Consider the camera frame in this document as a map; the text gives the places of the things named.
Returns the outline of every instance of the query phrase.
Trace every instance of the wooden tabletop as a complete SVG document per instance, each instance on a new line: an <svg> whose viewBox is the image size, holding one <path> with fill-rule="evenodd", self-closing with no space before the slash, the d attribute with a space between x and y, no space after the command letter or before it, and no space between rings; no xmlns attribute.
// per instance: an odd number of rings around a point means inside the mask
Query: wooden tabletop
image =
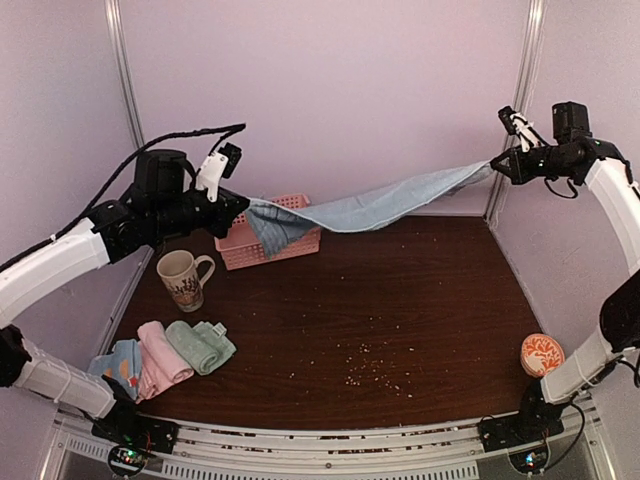
<svg viewBox="0 0 640 480"><path fill-rule="evenodd" d="M204 232L169 244L214 258ZM377 232L323 232L320 252L227 272L181 313L149 264L116 333L159 320L222 322L238 347L142 412L230 426L347 429L516 410L522 340L539 327L480 218L408 217Z"/></svg>

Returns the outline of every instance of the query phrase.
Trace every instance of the pink wall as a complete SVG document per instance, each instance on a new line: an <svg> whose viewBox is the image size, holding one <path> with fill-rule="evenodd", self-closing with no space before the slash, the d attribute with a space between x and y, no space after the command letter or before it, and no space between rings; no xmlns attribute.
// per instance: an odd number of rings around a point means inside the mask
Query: pink wall
<svg viewBox="0 0 640 480"><path fill-rule="evenodd" d="M133 145L103 1L0 2L0 18L1 263L75 216ZM17 325L86 368L138 260L67 285ZM28 392L0 389L2 478L34 478L54 411Z"/></svg>
<svg viewBox="0 0 640 480"><path fill-rule="evenodd" d="M591 129L614 142L640 174L640 4L637 1L549 2L544 51L530 120L549 140L551 105L589 107ZM600 306L628 274L609 222L586 189L578 200L552 196L542 182L510 189L496 236L542 327L571 352L598 322ZM622 478L640 478L640 392L617 371L595 399Z"/></svg>
<svg viewBox="0 0 640 480"><path fill-rule="evenodd" d="M228 185L314 202L490 159L527 15L505 0L122 4L146 135L246 121ZM211 141L180 145L200 162ZM489 186L430 211L479 215Z"/></svg>

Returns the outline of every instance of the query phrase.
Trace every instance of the stretched towel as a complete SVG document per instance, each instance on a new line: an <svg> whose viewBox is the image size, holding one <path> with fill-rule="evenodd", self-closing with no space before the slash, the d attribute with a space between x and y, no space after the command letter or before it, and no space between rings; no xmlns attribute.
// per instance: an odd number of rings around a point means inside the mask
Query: stretched towel
<svg viewBox="0 0 640 480"><path fill-rule="evenodd" d="M95 357L89 365L89 373L113 378L124 387L132 400L138 398L141 371L140 347L135 340L116 342L111 354Z"/></svg>
<svg viewBox="0 0 640 480"><path fill-rule="evenodd" d="M337 233L377 230L437 198L491 175L487 162L411 177L355 197L292 210L251 199L245 212L265 254L273 256L314 227Z"/></svg>
<svg viewBox="0 0 640 480"><path fill-rule="evenodd" d="M193 369L167 341L160 322L149 322L138 328L142 376L138 403L161 394L193 375Z"/></svg>
<svg viewBox="0 0 640 480"><path fill-rule="evenodd" d="M235 345L224 336L226 333L224 326L221 323L218 325L221 329L219 327L215 330L210 323L200 322L196 331L196 328L191 328L187 323L179 320L167 328L169 343L200 375L209 375L236 351Z"/></svg>

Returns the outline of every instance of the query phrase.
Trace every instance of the pink rolled towel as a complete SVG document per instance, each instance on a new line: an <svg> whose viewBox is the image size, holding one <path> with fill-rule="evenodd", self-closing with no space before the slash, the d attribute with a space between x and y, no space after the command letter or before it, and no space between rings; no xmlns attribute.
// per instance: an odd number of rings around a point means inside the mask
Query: pink rolled towel
<svg viewBox="0 0 640 480"><path fill-rule="evenodd" d="M137 403L160 395L193 375L193 369L176 353L160 322L138 328L142 373Z"/></svg>

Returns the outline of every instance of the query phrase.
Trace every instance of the green rolled towel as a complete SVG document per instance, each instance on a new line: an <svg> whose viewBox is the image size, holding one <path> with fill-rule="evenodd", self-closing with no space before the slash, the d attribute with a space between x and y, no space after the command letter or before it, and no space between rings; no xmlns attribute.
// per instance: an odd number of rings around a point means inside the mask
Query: green rolled towel
<svg viewBox="0 0 640 480"><path fill-rule="evenodd" d="M196 327L197 330L181 320L173 322L166 330L167 339L176 352L199 375L209 375L223 365L233 355L236 348L224 336L226 329L222 324L219 323L214 327L210 323L201 322Z"/></svg>

